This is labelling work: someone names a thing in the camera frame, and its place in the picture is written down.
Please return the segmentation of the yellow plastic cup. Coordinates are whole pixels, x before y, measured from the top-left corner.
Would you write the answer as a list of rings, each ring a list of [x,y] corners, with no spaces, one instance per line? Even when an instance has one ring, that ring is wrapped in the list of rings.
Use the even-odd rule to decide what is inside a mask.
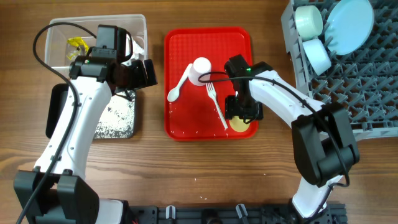
[[[239,116],[233,116],[233,118],[229,121],[229,125],[231,128],[239,133],[243,133],[249,129],[250,124],[246,124]]]

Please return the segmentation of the white napkin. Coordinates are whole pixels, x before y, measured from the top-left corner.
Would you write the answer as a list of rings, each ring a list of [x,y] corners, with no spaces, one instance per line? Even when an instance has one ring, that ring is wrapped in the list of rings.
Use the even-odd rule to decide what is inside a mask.
[[[144,60],[145,50],[136,42],[131,40],[129,36],[126,37],[126,57],[131,55],[129,60],[123,62],[124,65],[130,66],[135,60]]]

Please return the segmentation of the white plastic fork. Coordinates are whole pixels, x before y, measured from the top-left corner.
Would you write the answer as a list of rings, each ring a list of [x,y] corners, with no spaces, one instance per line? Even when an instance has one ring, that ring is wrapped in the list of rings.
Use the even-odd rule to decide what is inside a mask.
[[[217,110],[217,112],[219,114],[219,117],[220,117],[220,120],[221,120],[221,122],[223,124],[223,127],[225,129],[227,129],[228,125],[226,124],[226,121],[224,119],[223,113],[222,113],[221,108],[220,108],[220,106],[218,104],[217,97],[216,97],[216,90],[214,88],[214,85],[212,83],[206,83],[206,90],[207,90],[208,96],[213,100],[213,102],[214,102],[214,104],[216,106],[216,110]]]

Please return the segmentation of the yellow snack wrapper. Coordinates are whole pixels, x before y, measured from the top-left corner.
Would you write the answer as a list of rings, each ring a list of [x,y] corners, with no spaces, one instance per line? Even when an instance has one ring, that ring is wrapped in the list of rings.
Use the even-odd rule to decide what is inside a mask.
[[[75,60],[79,55],[86,55],[89,46],[82,37],[72,37],[67,40],[66,57],[70,61]]]

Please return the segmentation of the white plastic cup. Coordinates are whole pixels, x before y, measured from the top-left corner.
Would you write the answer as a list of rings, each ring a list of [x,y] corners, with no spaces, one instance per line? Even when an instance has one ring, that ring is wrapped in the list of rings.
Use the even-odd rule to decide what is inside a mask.
[[[188,79],[195,86],[203,86],[205,83],[198,81],[200,75],[211,71],[211,62],[205,57],[198,57],[189,69]]]

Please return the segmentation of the white plastic spoon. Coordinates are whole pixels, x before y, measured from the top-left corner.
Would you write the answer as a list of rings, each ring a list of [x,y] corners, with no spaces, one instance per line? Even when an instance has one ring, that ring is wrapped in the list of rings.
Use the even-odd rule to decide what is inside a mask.
[[[178,81],[177,85],[171,89],[167,95],[167,100],[168,102],[174,102],[178,99],[179,95],[180,95],[180,89],[182,87],[182,85],[184,84],[185,80],[188,78],[188,74],[190,72],[190,69],[192,67],[192,63],[188,64],[183,75],[181,76],[180,80]]]

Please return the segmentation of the light blue small bowl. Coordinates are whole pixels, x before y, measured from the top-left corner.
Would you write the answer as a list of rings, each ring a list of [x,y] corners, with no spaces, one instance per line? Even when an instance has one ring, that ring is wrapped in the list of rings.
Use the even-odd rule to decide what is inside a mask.
[[[321,75],[331,67],[331,60],[319,39],[312,39],[303,43],[303,49],[317,75]]]

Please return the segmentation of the mint green bowl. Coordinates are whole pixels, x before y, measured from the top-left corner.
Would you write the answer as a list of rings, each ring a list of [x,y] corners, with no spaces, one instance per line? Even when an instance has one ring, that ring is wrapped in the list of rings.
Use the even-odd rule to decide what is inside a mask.
[[[323,19],[315,6],[300,6],[295,11],[295,23],[303,41],[318,37],[323,31]]]

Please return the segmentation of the light blue plate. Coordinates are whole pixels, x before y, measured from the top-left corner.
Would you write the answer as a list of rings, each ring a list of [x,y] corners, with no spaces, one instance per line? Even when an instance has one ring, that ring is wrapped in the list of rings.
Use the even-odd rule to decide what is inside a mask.
[[[346,55],[357,50],[368,39],[374,25],[374,11],[368,0],[341,0],[326,20],[325,40],[330,52]]]

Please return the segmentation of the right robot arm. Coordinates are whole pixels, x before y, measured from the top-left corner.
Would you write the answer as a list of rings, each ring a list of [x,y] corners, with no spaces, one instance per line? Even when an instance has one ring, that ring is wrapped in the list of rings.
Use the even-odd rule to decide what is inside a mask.
[[[302,178],[292,198],[297,220],[320,218],[335,187],[350,185],[349,170],[359,150],[349,116],[339,103],[324,104],[307,97],[265,62],[249,65],[242,55],[224,65],[234,95],[225,100],[225,118],[244,124],[263,119],[267,106],[291,128],[295,165]]]

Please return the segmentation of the clear plastic waste bin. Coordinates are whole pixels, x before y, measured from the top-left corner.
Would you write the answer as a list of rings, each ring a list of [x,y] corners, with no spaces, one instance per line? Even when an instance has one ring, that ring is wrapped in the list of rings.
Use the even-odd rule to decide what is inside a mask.
[[[142,14],[118,14],[103,16],[67,17],[50,21],[71,22],[81,25],[94,34],[100,24],[118,26],[130,32],[131,37],[145,50],[144,60],[148,59],[147,24]],[[94,46],[96,39],[89,33],[73,26],[54,26],[47,32],[45,43],[45,63],[62,75],[69,77],[69,66],[73,61],[66,57],[67,40],[72,37],[82,37],[88,46]]]

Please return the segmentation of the black food waste tray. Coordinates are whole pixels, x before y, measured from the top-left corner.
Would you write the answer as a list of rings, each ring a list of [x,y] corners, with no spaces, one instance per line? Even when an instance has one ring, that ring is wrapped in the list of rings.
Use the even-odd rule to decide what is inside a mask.
[[[52,88],[45,135],[52,137],[68,94],[68,85],[60,83]],[[128,90],[111,97],[96,127],[95,139],[128,139],[134,134],[136,92]]]

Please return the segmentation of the grey dishwasher rack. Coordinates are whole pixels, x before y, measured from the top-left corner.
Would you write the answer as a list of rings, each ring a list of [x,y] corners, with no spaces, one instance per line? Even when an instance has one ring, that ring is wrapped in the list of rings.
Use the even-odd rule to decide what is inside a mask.
[[[369,38],[348,55],[330,52],[331,68],[322,75],[316,75],[303,51],[294,14],[299,6],[315,6],[327,20],[337,1],[289,1],[281,16],[296,88],[324,103],[341,103],[359,141],[397,136],[397,2],[370,3],[375,21]]]

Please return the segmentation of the red serving tray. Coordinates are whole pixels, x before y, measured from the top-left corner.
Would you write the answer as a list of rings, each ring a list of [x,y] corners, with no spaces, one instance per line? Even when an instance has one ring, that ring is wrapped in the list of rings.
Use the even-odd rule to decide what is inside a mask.
[[[215,81],[218,104],[224,110],[226,97],[234,94],[232,83],[226,80],[224,65],[238,54],[252,64],[250,36],[241,27],[171,30],[165,37],[165,92],[177,85],[188,64],[205,57],[211,62],[211,79]],[[258,130],[256,121],[243,133],[225,129],[205,86],[195,86],[189,80],[182,85],[176,101],[165,102],[164,115],[166,133],[178,141],[247,139]]]

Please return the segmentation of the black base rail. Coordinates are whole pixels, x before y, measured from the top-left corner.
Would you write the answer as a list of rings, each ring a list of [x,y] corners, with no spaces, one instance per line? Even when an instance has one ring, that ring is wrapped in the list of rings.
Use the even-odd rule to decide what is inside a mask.
[[[283,224],[317,223],[347,224],[348,217],[344,204],[329,204],[313,220],[302,218],[287,204],[273,204],[262,207],[247,207],[239,204],[235,207],[174,207],[155,206],[131,207],[132,223],[143,224]]]

